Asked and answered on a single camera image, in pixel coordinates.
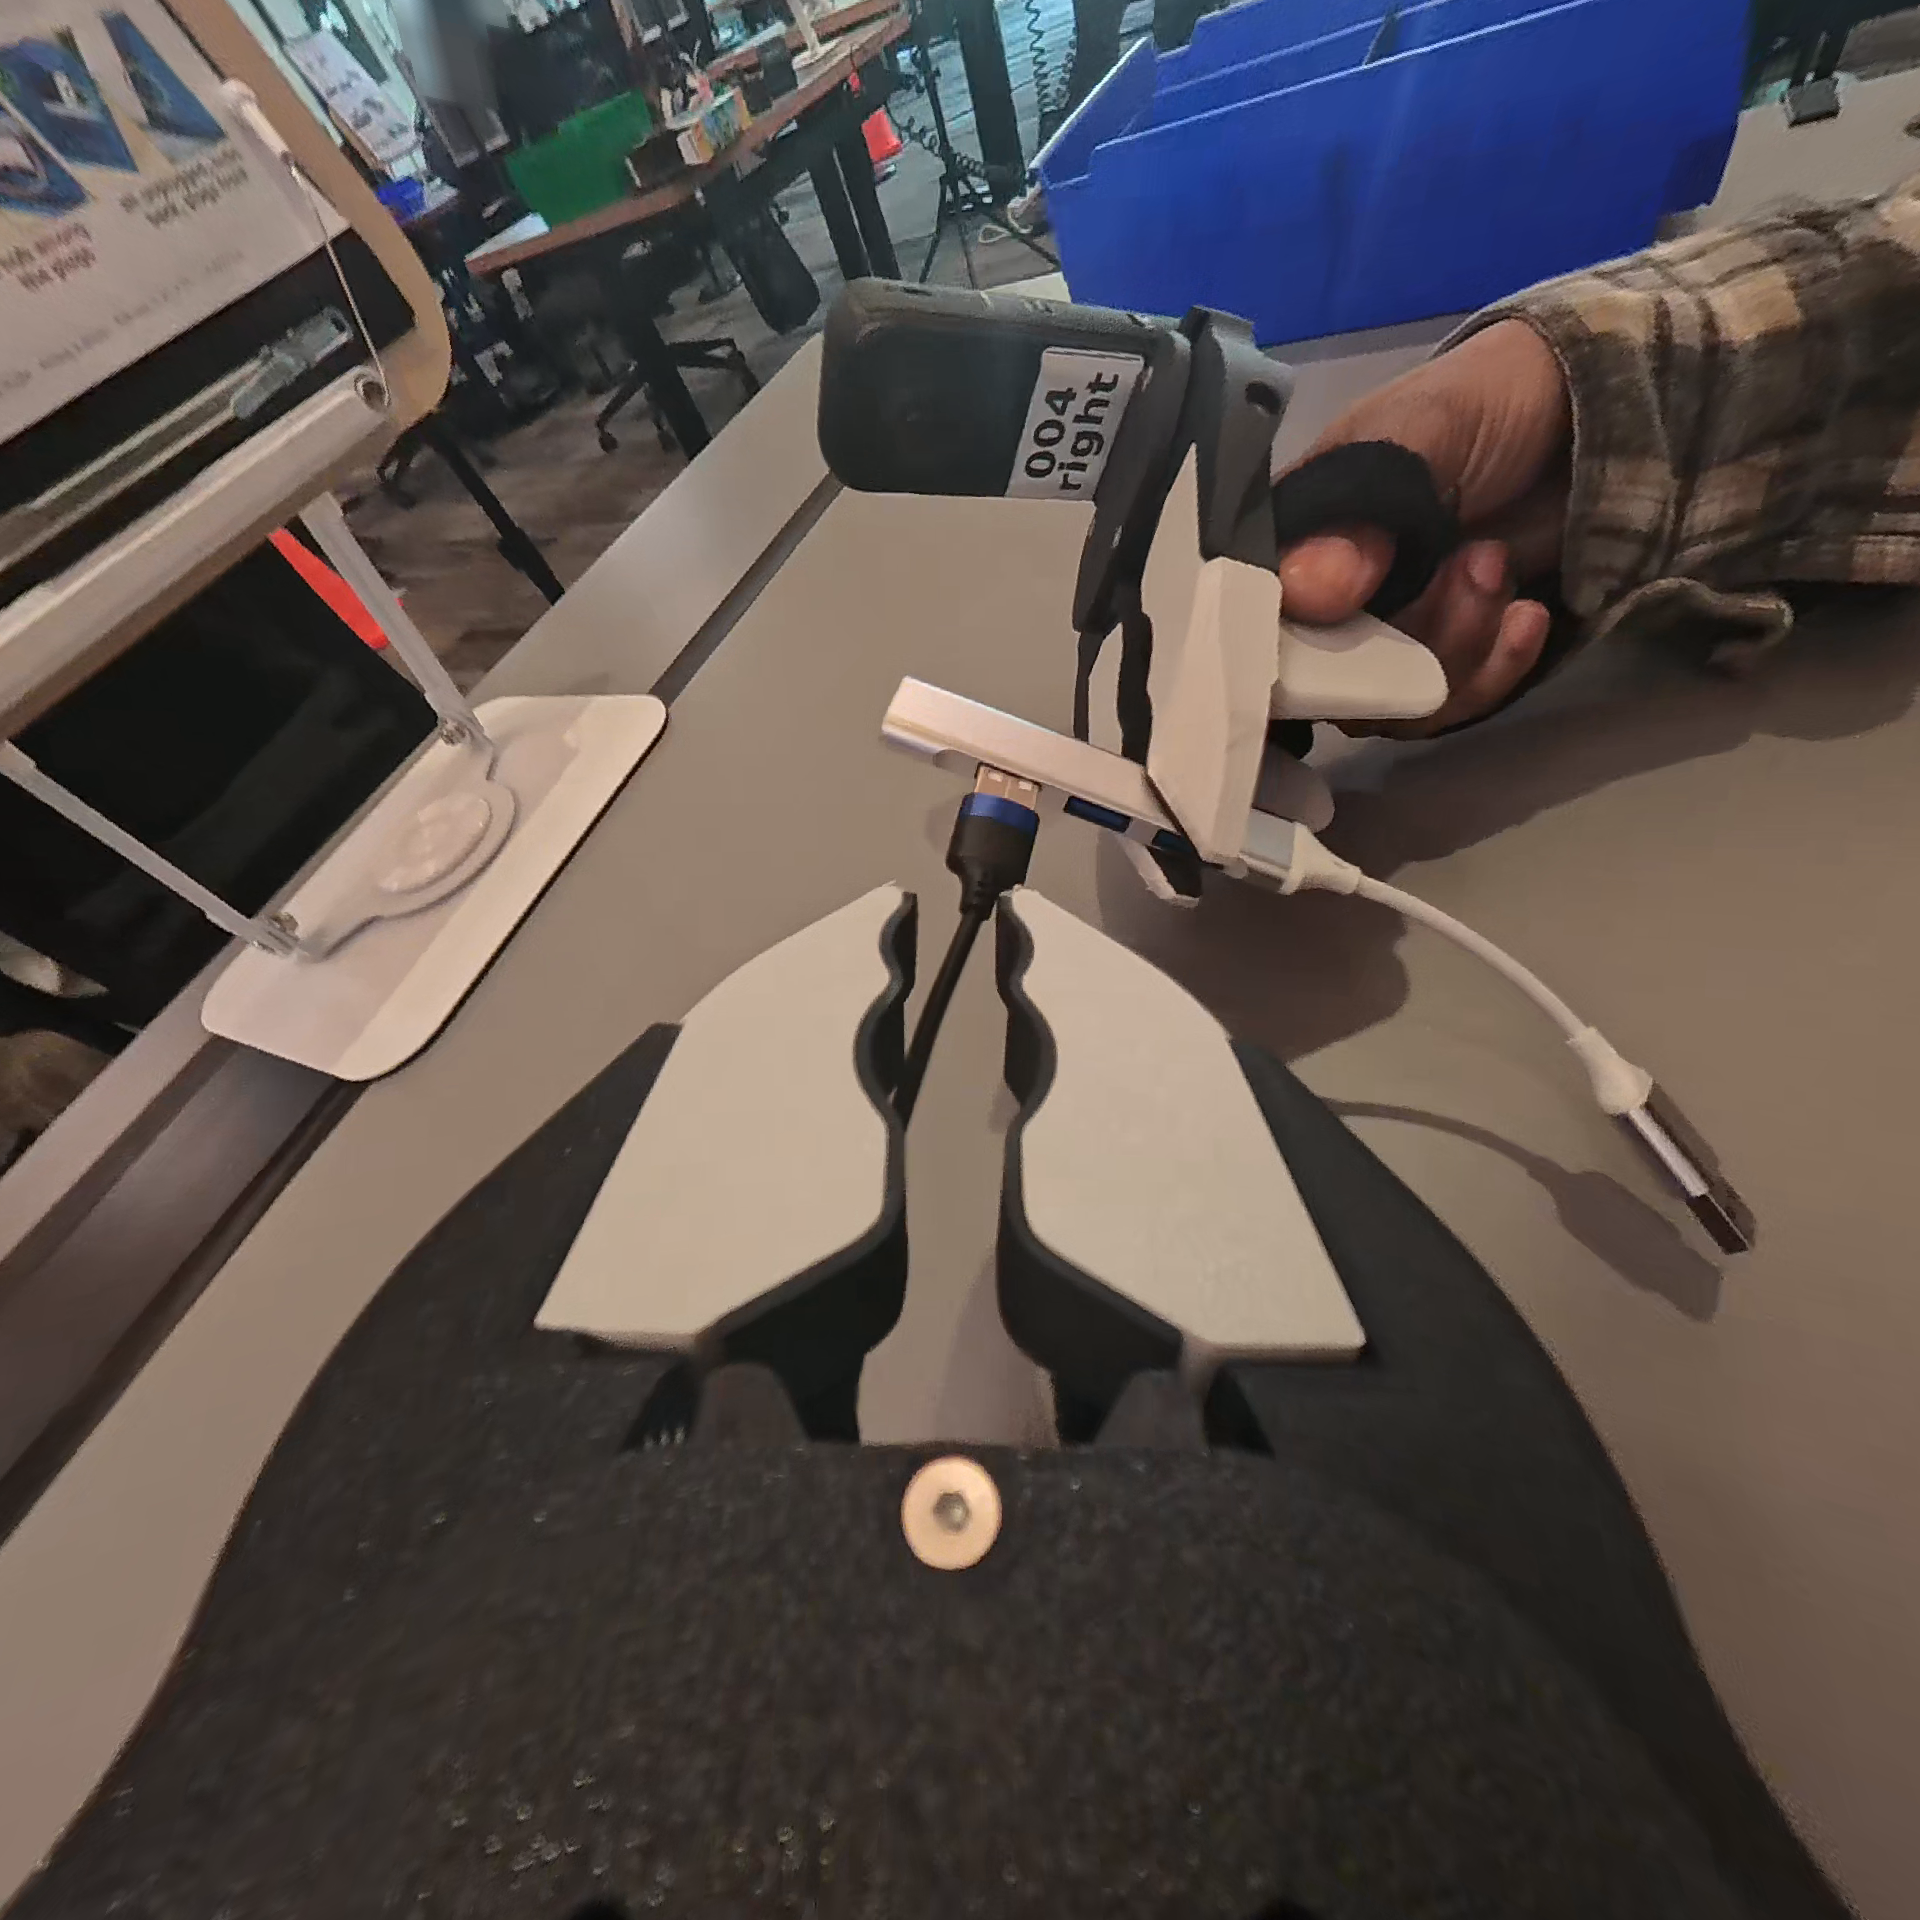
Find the green bin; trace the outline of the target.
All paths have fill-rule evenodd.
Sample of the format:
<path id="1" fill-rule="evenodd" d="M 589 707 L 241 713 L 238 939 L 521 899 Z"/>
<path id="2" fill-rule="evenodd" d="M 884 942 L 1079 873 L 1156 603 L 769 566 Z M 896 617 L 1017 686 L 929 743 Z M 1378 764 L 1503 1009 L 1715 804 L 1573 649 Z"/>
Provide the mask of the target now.
<path id="1" fill-rule="evenodd" d="M 657 104 L 636 87 L 517 146 L 507 169 L 518 201 L 547 227 L 563 227 L 636 192 L 628 160 L 654 131 Z"/>

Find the printed instruction sheet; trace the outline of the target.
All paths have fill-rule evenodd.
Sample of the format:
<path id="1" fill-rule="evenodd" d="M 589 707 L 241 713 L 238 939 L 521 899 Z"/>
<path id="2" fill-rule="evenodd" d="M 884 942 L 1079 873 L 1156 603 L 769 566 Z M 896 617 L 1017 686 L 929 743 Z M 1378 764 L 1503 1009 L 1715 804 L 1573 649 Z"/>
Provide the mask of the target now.
<path id="1" fill-rule="evenodd" d="M 3 436 L 346 231 L 152 1 L 3 6 Z"/>

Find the person's right hand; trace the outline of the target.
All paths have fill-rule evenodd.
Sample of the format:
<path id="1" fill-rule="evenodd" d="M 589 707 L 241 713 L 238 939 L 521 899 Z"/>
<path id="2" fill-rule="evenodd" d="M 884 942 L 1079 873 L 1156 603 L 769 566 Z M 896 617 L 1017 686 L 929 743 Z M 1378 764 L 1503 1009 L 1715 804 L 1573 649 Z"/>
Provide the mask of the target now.
<path id="1" fill-rule="evenodd" d="M 1388 442 L 1427 462 L 1462 540 L 1397 628 L 1441 661 L 1448 698 L 1416 722 L 1355 722 L 1352 737 L 1418 738 L 1503 707 L 1537 669 L 1561 570 L 1573 411 L 1561 362 L 1524 322 L 1490 323 L 1361 397 L 1309 457 Z"/>

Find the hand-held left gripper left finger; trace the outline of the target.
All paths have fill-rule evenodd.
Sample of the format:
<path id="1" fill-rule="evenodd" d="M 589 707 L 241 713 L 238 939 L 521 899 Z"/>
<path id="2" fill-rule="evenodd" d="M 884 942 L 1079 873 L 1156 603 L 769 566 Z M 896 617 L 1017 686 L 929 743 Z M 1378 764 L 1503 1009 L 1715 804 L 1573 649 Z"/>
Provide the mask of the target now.
<path id="1" fill-rule="evenodd" d="M 882 883 L 713 985 L 676 1026 L 534 1323 L 705 1380 L 777 1375 L 855 1444 L 907 1294 L 905 1000 L 918 899 Z"/>

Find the wooden background desk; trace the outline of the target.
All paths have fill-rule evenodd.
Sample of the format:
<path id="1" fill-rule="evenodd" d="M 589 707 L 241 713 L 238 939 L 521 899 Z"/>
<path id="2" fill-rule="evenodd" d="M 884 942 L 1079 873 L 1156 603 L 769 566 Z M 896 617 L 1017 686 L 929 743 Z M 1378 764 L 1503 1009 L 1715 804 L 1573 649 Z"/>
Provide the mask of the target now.
<path id="1" fill-rule="evenodd" d="M 587 273 L 632 363 L 636 329 L 661 329 L 661 300 L 698 273 L 711 248 L 727 253 L 758 303 L 774 303 L 777 279 L 792 254 L 774 207 L 785 191 L 809 181 L 840 279 L 894 279 L 901 256 L 860 131 L 894 91 L 884 58 L 842 59 L 781 96 L 708 164 L 563 227 L 534 231 L 534 218 L 525 218 L 468 253 L 468 273 L 484 280 L 513 270 L 534 280 Z"/>

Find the black office chair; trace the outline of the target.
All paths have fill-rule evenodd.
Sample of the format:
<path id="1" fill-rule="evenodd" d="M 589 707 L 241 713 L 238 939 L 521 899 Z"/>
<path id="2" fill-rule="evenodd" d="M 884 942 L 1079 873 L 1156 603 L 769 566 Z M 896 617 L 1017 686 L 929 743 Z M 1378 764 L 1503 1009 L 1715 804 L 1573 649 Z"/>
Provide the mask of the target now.
<path id="1" fill-rule="evenodd" d="M 687 385 L 687 373 L 718 373 L 735 379 L 747 398 L 762 392 L 762 381 L 734 338 L 669 340 L 646 325 L 630 340 L 632 363 L 594 416 L 594 435 L 602 451 L 617 449 L 616 417 L 636 398 L 646 401 L 662 449 L 697 459 L 711 442 L 711 428 Z"/>

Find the blue plastic storage bin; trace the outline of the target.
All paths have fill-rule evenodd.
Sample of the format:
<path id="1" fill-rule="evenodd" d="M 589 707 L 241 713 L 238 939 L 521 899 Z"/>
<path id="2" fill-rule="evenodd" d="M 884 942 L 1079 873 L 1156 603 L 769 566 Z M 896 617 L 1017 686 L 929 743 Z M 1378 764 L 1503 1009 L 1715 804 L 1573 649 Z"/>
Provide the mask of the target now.
<path id="1" fill-rule="evenodd" d="M 1038 158 L 1076 300 L 1260 344 L 1472 313 L 1715 199 L 1743 1 L 1260 1 L 1136 43 Z"/>

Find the silver usb hub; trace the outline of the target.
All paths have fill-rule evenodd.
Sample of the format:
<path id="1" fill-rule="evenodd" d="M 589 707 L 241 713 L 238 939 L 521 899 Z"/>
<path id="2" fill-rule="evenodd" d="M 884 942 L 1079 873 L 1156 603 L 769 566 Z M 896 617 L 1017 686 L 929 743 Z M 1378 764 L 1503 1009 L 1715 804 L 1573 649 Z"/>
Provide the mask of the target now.
<path id="1" fill-rule="evenodd" d="M 1124 757 L 922 678 L 901 682 L 882 734 L 894 749 L 974 776 L 991 802 L 1038 820 L 1061 814 L 1122 842 L 1131 831 L 1162 825 L 1141 771 Z M 1636 1139 L 1716 1247 L 1725 1254 L 1755 1247 L 1755 1214 L 1656 1077 L 1511 951 L 1427 899 L 1367 877 L 1291 814 L 1254 809 L 1244 864 L 1228 869 L 1204 861 L 1204 881 L 1208 877 L 1244 881 L 1280 897 L 1329 893 L 1366 899 L 1490 966 L 1562 1035 L 1599 1110 L 1627 1139 Z"/>

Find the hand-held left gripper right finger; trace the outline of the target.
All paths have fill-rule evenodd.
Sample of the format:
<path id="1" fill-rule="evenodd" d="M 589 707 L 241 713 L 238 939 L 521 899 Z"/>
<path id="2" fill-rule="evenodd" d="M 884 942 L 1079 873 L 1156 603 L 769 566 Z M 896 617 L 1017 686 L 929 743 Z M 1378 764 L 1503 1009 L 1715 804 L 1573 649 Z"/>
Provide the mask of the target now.
<path id="1" fill-rule="evenodd" d="M 997 987 L 997 1303 L 1059 1440 L 1091 1444 L 1138 1380 L 1206 1409 L 1234 1372 L 1355 1367 L 1361 1316 L 1228 1028 L 1034 887 L 998 904 Z"/>

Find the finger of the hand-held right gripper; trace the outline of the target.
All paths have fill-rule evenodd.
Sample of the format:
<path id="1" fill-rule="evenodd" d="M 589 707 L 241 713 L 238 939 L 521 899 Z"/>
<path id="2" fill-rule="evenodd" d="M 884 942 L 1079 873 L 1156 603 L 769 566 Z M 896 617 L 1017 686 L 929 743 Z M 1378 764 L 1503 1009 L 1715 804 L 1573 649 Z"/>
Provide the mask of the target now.
<path id="1" fill-rule="evenodd" d="M 1271 691 L 1281 582 L 1274 559 L 1202 554 L 1199 453 L 1188 449 L 1142 570 L 1156 633 L 1147 778 L 1197 853 L 1244 864 Z"/>
<path id="2" fill-rule="evenodd" d="M 1197 907 L 1204 859 L 1173 799 L 1173 781 L 1178 677 L 1202 562 L 1188 509 L 1175 514 L 1171 554 L 1154 559 L 1162 508 L 1158 495 L 1114 495 L 1096 508 L 1073 596 L 1072 734 L 1091 738 L 1096 667 L 1107 639 L 1119 636 L 1119 754 L 1141 771 L 1162 817 L 1160 826 L 1131 831 L 1124 851 L 1158 899 Z"/>

